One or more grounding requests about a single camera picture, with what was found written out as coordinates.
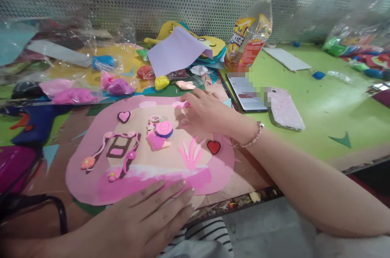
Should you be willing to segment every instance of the hot glue gun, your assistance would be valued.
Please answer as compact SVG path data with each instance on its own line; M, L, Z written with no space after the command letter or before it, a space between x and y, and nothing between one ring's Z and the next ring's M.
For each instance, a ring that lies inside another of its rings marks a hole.
M24 107L8 107L4 109L10 116L22 116L21 120L10 127L11 130L24 127L23 131L11 140L15 145L40 143L48 140L55 117L69 112L72 105L30 105Z

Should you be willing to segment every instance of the pink phone case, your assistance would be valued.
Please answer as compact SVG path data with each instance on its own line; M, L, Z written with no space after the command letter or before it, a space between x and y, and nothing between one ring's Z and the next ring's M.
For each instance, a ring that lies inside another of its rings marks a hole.
M277 124L297 131L305 129L305 124L287 90L272 87L268 98L271 99L272 117Z

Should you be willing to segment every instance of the red heart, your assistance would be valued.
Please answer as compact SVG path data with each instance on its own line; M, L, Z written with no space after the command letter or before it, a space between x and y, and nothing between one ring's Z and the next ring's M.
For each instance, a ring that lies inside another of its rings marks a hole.
M218 151L221 149L220 143L218 141L212 141L212 140L210 140L207 143L207 147L209 148L212 154L217 154Z

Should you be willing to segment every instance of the clay heart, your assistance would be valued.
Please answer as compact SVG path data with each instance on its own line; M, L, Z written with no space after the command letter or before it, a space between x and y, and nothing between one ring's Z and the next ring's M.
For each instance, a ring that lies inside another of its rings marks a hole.
M119 122L121 122L122 124L125 124L130 118L130 112L127 111L127 112L120 112L118 114L118 120Z
M209 148L212 154L217 154L218 151L221 149L220 143L218 141L212 141L212 140L210 140L207 143L207 147Z

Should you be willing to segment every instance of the green table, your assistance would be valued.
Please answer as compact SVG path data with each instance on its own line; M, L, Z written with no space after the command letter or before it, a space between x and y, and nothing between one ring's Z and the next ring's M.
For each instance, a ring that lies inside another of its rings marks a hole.
M339 169L390 154L390 109L366 93L368 86L378 80L353 70L342 59L322 52L320 46L278 45L277 48L285 49L312 68L293 73L261 51L247 76L257 88L288 90L306 129L294 132L278 128L271 123L268 113L248 113L250 117L263 121L282 138ZM349 76L352 83L329 75L322 80L312 77L314 71L327 73L331 70ZM343 138L346 131L351 149L329 138Z

